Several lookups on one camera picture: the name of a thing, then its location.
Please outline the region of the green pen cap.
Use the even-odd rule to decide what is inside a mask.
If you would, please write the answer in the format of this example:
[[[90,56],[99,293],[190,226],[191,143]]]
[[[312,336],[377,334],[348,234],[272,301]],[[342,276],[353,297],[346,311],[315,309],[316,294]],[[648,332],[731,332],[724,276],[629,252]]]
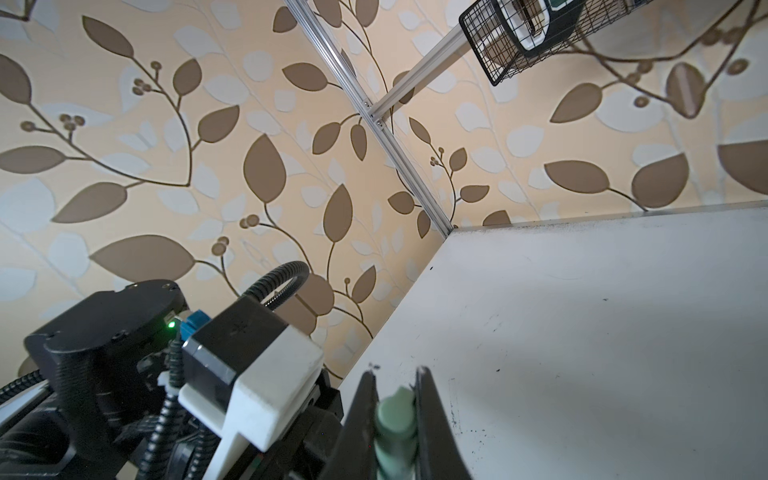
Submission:
[[[417,452],[415,394],[399,387],[376,406],[374,450],[378,479],[411,479]]]

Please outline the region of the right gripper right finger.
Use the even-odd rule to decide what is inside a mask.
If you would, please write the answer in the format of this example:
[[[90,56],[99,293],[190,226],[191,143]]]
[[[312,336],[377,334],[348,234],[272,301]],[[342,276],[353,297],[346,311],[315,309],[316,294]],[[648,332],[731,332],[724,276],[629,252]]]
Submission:
[[[416,370],[415,408],[415,478],[470,480],[472,476],[461,458],[434,377],[427,367],[418,367]]]

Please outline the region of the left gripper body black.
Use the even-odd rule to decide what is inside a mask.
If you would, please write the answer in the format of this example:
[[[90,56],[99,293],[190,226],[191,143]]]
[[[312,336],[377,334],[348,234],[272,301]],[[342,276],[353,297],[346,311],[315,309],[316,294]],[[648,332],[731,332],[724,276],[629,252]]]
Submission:
[[[268,450],[246,448],[227,479],[317,479],[341,432],[344,412],[339,390],[323,370],[306,407]]]

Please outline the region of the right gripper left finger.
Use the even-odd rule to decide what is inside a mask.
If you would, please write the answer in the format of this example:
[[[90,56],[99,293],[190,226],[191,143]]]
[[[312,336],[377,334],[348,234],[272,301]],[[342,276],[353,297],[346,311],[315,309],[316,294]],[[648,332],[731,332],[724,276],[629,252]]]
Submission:
[[[320,479],[377,478],[375,416],[378,401],[375,374],[371,370],[365,371]]]

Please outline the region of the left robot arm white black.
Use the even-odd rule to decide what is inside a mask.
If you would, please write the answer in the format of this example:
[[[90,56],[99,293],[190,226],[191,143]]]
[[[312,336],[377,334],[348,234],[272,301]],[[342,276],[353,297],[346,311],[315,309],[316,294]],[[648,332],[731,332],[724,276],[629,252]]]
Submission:
[[[277,314],[301,261],[216,316],[170,280],[101,291],[28,335],[41,391],[1,424],[5,479],[341,479],[343,410],[319,348]]]

